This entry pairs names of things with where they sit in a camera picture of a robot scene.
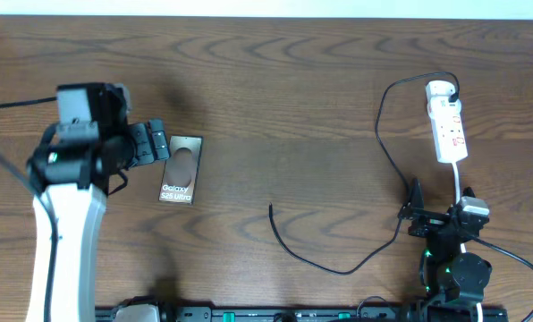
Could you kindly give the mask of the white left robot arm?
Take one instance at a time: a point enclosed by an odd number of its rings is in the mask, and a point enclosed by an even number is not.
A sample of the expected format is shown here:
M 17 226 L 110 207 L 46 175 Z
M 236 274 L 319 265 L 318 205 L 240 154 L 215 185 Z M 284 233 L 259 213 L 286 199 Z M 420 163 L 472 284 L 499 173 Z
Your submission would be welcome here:
M 109 180 L 170 156 L 160 119 L 53 123 L 27 162 L 37 241 L 28 321 L 95 320 L 97 244 Z

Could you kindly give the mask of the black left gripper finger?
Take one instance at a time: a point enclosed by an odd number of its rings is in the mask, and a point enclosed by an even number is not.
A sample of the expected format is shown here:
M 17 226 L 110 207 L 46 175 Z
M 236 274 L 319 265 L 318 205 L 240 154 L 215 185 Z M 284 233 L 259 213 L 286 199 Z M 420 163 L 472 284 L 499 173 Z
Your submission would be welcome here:
M 161 119 L 150 119 L 148 126 L 152 133 L 163 132 L 165 130 L 164 123 Z
M 166 160 L 170 157 L 168 142 L 164 131 L 153 131 L 154 155 L 156 160 Z

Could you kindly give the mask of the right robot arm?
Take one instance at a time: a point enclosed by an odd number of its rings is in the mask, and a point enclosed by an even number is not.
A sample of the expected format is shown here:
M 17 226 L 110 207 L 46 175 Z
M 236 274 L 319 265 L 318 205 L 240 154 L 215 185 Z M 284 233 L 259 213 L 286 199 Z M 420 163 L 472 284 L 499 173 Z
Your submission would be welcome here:
M 462 244 L 479 236 L 489 222 L 489 206 L 468 187 L 457 204 L 444 213 L 425 208 L 419 180 L 412 181 L 408 201 L 398 214 L 410 221 L 408 234 L 426 240 L 419 264 L 419 279 L 426 286 L 426 298 L 417 310 L 431 308 L 474 309 L 483 301 L 492 272 L 491 264 L 464 251 Z

